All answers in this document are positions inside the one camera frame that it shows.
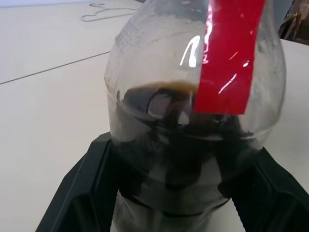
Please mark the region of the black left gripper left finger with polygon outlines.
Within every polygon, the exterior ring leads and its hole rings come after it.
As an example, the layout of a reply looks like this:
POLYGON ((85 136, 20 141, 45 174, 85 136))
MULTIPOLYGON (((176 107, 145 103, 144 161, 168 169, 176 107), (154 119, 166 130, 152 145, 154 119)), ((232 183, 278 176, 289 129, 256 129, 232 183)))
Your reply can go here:
POLYGON ((110 133, 64 176, 35 232, 111 232, 118 191, 110 133))

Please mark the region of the clear bottle with red label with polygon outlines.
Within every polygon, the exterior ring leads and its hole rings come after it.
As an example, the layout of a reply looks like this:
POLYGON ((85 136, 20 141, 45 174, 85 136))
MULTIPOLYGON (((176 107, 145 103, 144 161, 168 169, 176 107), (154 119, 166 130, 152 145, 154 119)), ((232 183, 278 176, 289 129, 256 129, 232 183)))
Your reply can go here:
POLYGON ((205 232, 278 122, 273 0, 146 0, 105 72, 117 232, 205 232))

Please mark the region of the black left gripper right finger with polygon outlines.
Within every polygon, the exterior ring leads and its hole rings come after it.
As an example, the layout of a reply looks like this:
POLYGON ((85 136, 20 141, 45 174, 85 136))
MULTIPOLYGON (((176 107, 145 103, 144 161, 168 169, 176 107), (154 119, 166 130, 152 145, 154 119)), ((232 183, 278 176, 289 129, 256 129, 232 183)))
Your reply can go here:
POLYGON ((265 148, 218 189, 246 232, 309 232, 309 194, 265 148))

